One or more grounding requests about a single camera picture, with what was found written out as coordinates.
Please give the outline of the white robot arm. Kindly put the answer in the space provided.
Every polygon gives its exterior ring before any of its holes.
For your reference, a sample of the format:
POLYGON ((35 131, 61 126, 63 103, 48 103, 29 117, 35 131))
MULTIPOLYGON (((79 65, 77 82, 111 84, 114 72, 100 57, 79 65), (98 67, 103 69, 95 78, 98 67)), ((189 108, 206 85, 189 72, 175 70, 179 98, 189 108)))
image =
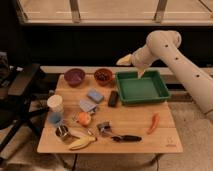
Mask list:
POLYGON ((181 41, 177 31, 153 31, 147 36, 143 47, 120 58, 117 65, 133 65, 138 69, 138 76, 142 76, 147 68, 160 59, 175 74, 202 112, 213 114, 213 78, 178 50, 181 41))

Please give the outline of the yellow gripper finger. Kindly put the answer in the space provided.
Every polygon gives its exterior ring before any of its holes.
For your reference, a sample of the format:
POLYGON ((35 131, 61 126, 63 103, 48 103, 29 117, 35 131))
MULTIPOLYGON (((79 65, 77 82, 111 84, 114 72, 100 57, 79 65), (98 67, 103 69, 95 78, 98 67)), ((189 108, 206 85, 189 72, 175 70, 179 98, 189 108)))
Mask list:
POLYGON ((118 66, 130 66, 131 65, 131 54, 128 54, 122 58, 120 58, 116 64, 118 66))
POLYGON ((140 79, 141 77, 143 77, 144 73, 145 73, 145 69, 138 69, 138 78, 140 79))

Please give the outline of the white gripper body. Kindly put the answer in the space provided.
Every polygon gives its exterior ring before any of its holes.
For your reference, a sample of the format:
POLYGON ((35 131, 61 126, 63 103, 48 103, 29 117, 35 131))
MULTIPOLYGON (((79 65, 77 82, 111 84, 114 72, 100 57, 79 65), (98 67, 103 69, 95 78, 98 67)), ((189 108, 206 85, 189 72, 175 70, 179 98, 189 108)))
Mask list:
POLYGON ((138 69, 147 69, 155 61, 155 57, 144 45, 131 54, 131 63, 138 69))

